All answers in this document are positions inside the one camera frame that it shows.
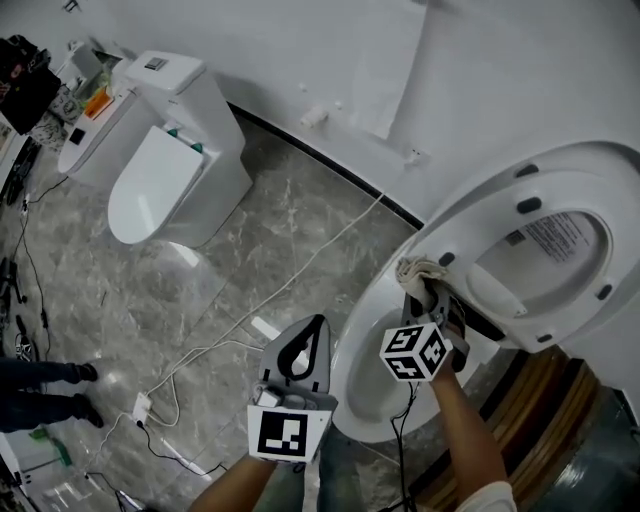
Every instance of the marble floor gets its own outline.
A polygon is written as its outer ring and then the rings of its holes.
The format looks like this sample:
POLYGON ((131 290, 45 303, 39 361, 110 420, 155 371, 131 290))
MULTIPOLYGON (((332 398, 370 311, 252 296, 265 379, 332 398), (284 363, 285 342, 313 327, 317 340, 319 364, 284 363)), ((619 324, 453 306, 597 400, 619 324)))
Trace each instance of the marble floor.
MULTIPOLYGON (((155 458, 147 440, 122 418, 92 460, 117 416, 130 412, 139 391, 153 387, 188 350, 208 346, 259 304, 307 259, 371 204, 372 198, 333 171, 278 137, 241 121, 247 138, 244 164, 254 186, 221 230, 198 250, 154 241, 119 243, 110 233, 108 194, 68 180, 31 206, 25 239, 44 291, 52 331, 50 360, 92 362, 101 379, 85 386, 107 426, 84 421, 50 428, 68 448, 73 466, 61 481, 76 497, 42 497, 45 510, 112 511, 112 493, 96 491, 81 475, 87 464, 115 487, 160 511, 184 511, 222 469, 196 476, 173 461, 155 458)), ((43 154, 27 190, 35 197, 60 180, 56 161, 43 154)), ((4 254, 14 251, 21 227, 15 205, 3 207, 0 240, 4 254)), ((252 320, 274 329, 321 312, 335 339, 349 312, 376 271, 414 229, 384 206, 376 206, 354 229, 323 251, 283 293, 243 322, 228 337, 260 348, 268 338, 252 320)), ((16 260, 29 297, 20 313, 46 350, 39 315, 39 293, 24 247, 16 260)), ((15 325, 5 333, 13 353, 15 325)), ((149 424, 156 451, 180 454, 208 471, 227 467, 246 452, 246 403, 257 378, 260 352, 237 344, 212 350, 176 375, 180 421, 173 428, 149 424)), ((500 352, 468 386, 481 403, 502 375, 510 354, 500 352)), ((68 393, 63 384, 50 393, 68 393)), ((170 387, 152 395, 154 411, 171 422, 175 407, 170 387)), ((399 494, 395 443, 365 446, 345 441, 356 462, 370 510, 399 494)), ((444 450, 437 419, 407 436, 408 477, 416 476, 444 450)), ((305 510, 315 510, 317 467, 307 469, 305 510)))

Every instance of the white sleeve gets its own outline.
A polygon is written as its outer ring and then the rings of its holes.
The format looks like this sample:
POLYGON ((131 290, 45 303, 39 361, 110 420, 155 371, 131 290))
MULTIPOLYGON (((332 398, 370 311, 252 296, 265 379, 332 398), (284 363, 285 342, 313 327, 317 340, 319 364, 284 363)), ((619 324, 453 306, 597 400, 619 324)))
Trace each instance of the white sleeve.
POLYGON ((493 482, 484 486, 460 505, 456 512, 517 512, 513 492, 508 482, 493 482))

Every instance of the wooden panel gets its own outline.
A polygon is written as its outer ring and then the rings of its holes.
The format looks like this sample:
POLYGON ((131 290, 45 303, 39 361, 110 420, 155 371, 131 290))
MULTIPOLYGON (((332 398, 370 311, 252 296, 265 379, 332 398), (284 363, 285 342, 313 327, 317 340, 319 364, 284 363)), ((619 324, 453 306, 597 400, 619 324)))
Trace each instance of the wooden panel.
MULTIPOLYGON (((600 386, 584 362, 569 363, 555 347, 530 356, 509 384, 486 422, 522 507, 554 481, 564 467, 560 462, 575 451, 576 436, 597 410, 600 386)), ((455 478, 446 455, 438 461, 440 472, 434 476, 431 471, 431 481, 416 496, 420 505, 439 511, 457 506, 455 478)))

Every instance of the marker cube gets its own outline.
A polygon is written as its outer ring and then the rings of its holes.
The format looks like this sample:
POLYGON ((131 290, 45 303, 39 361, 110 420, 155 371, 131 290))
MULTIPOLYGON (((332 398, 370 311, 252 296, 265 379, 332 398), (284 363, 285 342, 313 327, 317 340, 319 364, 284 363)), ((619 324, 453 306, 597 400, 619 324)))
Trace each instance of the marker cube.
POLYGON ((429 382, 453 350, 435 322, 387 329, 380 358, 398 382, 429 382))

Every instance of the smart toilet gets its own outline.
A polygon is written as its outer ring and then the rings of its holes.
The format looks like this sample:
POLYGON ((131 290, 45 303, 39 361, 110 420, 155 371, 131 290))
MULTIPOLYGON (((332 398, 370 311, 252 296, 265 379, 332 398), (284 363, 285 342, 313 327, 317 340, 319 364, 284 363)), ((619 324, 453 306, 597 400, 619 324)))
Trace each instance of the smart toilet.
MULTIPOLYGON (((562 347, 613 318, 640 286, 628 283, 638 279, 638 219, 637 168, 598 143, 528 158, 445 201, 386 263, 343 328, 331 373, 335 425, 357 440, 389 440, 389 418, 406 407, 408 386, 378 359, 384 330, 399 326, 399 258, 445 266, 446 282, 495 328, 491 339, 468 330, 464 384, 499 347, 562 347), (616 295, 622 283, 626 291, 616 295)), ((421 386, 405 433, 437 412, 430 387, 421 386)))
POLYGON ((162 118, 140 92, 123 85, 98 117, 80 116, 60 152, 58 171, 109 191, 149 129, 162 124, 162 118))
POLYGON ((146 133, 118 177, 109 227, 127 244, 202 245, 252 184, 240 162, 240 127, 201 60, 149 51, 126 76, 165 122, 146 133))

